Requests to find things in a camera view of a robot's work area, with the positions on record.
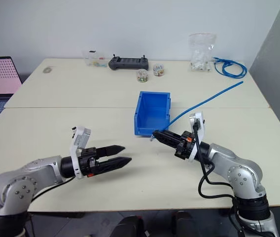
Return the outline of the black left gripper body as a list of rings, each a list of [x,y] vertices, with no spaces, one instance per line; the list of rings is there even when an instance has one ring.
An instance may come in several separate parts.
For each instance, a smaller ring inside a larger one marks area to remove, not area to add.
[[[100,166],[98,163],[99,155],[101,153],[100,148],[92,147],[83,149],[81,155],[78,157],[80,171],[83,176],[92,177],[99,175]]]

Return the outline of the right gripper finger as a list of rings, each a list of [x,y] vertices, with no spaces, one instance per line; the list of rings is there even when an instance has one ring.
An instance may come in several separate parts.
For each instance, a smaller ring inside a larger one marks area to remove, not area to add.
[[[180,140],[181,136],[168,130],[155,130],[153,136],[158,140]]]
[[[181,139],[180,140],[158,140],[160,143],[163,143],[169,147],[172,147],[172,148],[176,148],[178,146],[178,144],[180,143]]]

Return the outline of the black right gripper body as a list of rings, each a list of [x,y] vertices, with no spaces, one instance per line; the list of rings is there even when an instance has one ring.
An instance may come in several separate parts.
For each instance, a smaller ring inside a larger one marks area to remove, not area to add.
[[[180,159],[189,159],[195,145],[194,135],[189,131],[184,131],[176,138],[175,156]]]

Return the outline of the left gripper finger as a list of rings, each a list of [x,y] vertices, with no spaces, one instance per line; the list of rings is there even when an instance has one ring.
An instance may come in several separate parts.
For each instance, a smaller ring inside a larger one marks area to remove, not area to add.
[[[107,173],[113,170],[123,168],[131,160],[132,158],[129,157],[116,157],[100,162],[98,165],[98,174],[103,174],[103,173]]]
[[[124,150],[125,147],[119,145],[111,145],[106,147],[101,147],[96,149],[96,158],[109,157],[116,155]]]

